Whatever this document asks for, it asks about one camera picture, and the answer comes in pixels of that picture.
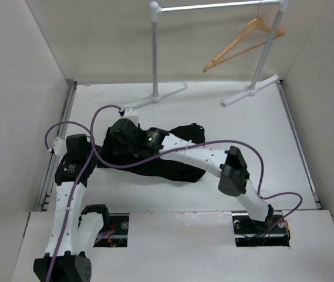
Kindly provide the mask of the wooden clothes hanger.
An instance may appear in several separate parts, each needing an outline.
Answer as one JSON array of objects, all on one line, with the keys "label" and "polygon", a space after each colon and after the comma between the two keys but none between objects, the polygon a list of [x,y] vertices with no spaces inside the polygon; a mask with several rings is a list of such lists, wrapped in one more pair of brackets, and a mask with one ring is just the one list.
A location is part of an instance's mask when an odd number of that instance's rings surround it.
[{"label": "wooden clothes hanger", "polygon": [[241,18],[238,23],[230,20],[228,23],[229,30],[221,31],[218,35],[211,37],[214,40],[212,43],[214,50],[211,52],[212,58],[203,67],[204,73],[252,52],[256,48],[263,47],[268,41],[285,36],[283,29],[274,28],[273,23],[261,15],[263,6],[267,6],[266,2],[260,1],[252,18]]}]

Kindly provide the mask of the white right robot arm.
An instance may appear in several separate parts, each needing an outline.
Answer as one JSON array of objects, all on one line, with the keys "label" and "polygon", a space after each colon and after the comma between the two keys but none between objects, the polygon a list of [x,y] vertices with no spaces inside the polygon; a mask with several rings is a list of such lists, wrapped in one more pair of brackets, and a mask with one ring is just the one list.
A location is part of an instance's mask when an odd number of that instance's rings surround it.
[{"label": "white right robot arm", "polygon": [[109,134],[115,144],[125,146],[143,160],[164,158],[217,176],[220,179],[219,191],[240,202],[247,211],[255,231],[262,233],[272,226],[274,210],[254,189],[239,148],[232,146],[225,151],[212,150],[155,127],[147,131],[141,130],[128,119],[118,120],[110,128]]}]

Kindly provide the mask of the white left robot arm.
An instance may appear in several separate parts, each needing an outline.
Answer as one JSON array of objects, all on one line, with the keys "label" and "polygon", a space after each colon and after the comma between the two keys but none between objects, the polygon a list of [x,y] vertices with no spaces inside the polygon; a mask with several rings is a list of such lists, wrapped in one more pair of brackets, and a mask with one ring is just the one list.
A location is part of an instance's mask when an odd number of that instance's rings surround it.
[{"label": "white left robot arm", "polygon": [[53,227],[43,257],[33,262],[33,272],[39,281],[90,281],[88,253],[111,222],[103,204],[81,208],[97,160],[85,134],[56,138],[53,152],[62,158],[55,173]]}]

